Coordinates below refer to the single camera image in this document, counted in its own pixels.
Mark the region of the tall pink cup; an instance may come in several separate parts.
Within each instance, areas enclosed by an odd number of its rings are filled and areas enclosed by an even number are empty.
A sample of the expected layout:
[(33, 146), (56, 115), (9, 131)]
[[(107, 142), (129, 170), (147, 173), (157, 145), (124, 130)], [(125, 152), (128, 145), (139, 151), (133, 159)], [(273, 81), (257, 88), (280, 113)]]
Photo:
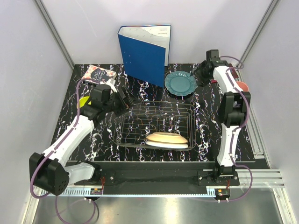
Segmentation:
[(244, 91), (244, 92), (249, 91), (249, 87), (244, 82), (237, 81), (236, 83), (242, 89), (242, 91)]

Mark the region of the yellow-green bowl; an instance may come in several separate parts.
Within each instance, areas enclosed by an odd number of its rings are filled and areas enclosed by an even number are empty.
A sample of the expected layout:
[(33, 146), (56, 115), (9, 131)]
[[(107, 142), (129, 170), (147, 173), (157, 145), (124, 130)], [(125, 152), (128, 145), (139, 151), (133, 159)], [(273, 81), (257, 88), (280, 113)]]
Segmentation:
[(82, 108), (86, 104), (89, 98), (90, 98), (89, 96), (80, 98), (78, 106)]

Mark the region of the beige plate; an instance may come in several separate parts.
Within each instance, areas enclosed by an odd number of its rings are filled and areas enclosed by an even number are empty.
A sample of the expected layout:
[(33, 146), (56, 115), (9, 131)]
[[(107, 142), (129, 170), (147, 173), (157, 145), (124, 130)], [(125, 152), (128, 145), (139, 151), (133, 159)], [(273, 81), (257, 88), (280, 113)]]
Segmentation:
[(164, 142), (164, 143), (187, 143), (187, 139), (180, 134), (176, 133), (152, 133), (146, 137), (147, 140), (156, 141), (156, 142)]

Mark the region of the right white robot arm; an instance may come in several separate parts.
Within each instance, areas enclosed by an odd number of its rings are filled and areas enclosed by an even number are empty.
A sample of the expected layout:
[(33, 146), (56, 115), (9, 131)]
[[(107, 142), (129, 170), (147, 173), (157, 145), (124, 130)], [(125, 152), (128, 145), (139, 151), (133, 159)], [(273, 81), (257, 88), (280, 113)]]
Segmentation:
[(249, 119), (251, 94), (237, 84), (232, 69), (227, 61), (221, 59), (217, 49), (211, 49), (206, 52), (206, 60), (192, 72), (198, 78), (199, 86), (204, 87), (215, 80), (223, 93), (218, 110), (222, 130), (221, 145), (212, 173), (207, 175), (207, 179), (217, 185), (227, 185), (236, 178), (238, 135)]

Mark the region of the teal plate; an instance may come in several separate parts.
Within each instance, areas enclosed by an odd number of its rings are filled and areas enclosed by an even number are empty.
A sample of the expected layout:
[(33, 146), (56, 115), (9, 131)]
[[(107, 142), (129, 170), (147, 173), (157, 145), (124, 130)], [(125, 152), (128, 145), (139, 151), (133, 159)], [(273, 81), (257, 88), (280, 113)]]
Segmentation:
[(187, 96), (197, 88), (194, 76), (185, 71), (174, 71), (168, 74), (164, 80), (166, 89), (176, 96)]

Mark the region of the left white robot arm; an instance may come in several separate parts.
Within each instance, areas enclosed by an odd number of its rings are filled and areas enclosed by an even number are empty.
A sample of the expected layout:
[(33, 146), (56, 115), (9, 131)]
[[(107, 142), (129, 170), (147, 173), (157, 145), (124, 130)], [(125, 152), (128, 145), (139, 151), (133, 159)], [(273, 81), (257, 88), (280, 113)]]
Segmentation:
[(29, 158), (30, 193), (38, 198), (33, 187), (47, 194), (58, 196), (74, 183), (87, 181), (95, 185), (101, 181), (101, 168), (90, 161), (66, 163), (81, 141), (89, 135), (106, 115), (113, 112), (119, 117), (129, 111), (140, 100), (126, 87), (121, 91), (107, 84), (94, 87), (89, 98), (77, 107), (77, 115), (65, 132), (43, 153), (33, 153)]

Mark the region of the white plate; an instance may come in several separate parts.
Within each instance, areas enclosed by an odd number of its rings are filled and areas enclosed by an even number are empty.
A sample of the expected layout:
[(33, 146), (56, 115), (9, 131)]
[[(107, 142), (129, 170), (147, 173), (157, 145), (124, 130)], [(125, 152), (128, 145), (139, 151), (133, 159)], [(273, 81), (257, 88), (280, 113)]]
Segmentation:
[(156, 141), (147, 140), (145, 144), (154, 147), (173, 148), (173, 149), (188, 148), (188, 144), (186, 143), (165, 143), (165, 142), (156, 142)]

